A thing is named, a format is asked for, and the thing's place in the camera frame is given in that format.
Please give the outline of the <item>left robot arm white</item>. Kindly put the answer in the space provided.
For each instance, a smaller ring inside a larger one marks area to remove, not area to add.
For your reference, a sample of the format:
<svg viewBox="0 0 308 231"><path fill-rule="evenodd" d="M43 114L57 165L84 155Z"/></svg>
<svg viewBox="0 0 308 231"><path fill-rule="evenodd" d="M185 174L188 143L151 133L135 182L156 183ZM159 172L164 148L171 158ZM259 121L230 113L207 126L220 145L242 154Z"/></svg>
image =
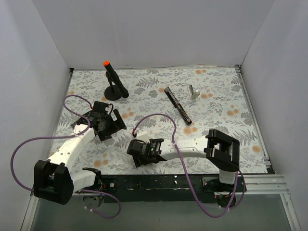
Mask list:
<svg viewBox="0 0 308 231"><path fill-rule="evenodd" d="M47 160L37 161L33 185L36 197L65 205L75 192L86 189L95 193L102 188L99 170L86 167L77 173L71 171L75 160L91 140L98 137L100 141L105 141L127 128L119 111L108 109L112 106L95 101L92 110L71 125L71 138Z"/></svg>

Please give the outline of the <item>black stapler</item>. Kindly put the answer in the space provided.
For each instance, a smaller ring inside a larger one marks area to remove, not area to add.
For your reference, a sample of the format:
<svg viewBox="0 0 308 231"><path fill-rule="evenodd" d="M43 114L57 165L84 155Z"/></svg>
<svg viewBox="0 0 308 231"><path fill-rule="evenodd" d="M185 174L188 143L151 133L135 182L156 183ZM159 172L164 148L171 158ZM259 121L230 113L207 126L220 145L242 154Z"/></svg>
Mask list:
<svg viewBox="0 0 308 231"><path fill-rule="evenodd" d="M188 117L187 113L184 111L183 107L181 106L180 102L177 100L177 98L172 93L171 89L169 87L166 87L164 89L164 92L166 96L169 98L173 106L178 110L181 117L183 118L186 125L190 126L192 123L192 120Z"/></svg>

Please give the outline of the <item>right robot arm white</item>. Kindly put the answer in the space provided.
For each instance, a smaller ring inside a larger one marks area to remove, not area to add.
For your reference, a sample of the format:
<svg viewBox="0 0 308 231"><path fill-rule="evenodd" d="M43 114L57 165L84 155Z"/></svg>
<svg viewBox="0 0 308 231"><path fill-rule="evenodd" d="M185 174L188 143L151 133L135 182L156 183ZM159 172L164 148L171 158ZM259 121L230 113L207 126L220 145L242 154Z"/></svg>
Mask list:
<svg viewBox="0 0 308 231"><path fill-rule="evenodd" d="M218 187L229 191L235 186L239 171L240 142L217 130L211 129L200 138L179 140L175 143L163 138L151 139L141 130L131 140L127 154L133 157L136 167L179 158L206 158L219 169Z"/></svg>

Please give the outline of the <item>beige stapler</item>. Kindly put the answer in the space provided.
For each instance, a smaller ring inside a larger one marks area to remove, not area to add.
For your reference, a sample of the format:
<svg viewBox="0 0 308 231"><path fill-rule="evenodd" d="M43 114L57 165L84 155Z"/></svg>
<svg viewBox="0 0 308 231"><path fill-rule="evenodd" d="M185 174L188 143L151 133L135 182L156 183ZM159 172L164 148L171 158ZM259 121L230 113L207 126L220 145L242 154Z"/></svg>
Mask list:
<svg viewBox="0 0 308 231"><path fill-rule="evenodd" d="M194 90L192 85L188 86L188 93L191 100L195 100L200 96L200 91Z"/></svg>

